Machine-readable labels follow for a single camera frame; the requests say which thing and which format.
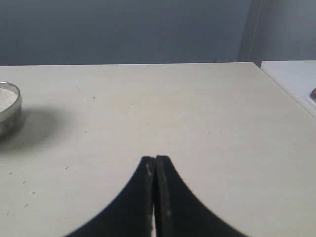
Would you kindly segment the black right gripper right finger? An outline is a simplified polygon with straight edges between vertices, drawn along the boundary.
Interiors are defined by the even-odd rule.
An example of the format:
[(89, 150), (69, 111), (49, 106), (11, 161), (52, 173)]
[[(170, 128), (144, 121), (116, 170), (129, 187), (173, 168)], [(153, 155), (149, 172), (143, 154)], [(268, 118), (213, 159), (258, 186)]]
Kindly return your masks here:
[(156, 156), (154, 213), (157, 237), (243, 237), (188, 188), (168, 156)]

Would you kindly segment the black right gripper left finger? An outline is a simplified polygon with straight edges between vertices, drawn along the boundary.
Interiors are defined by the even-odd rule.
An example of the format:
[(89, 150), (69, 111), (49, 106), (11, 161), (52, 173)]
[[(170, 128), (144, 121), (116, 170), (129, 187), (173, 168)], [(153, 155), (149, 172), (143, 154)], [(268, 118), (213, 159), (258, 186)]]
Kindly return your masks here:
[(115, 199), (69, 237), (150, 237), (155, 159), (142, 157)]

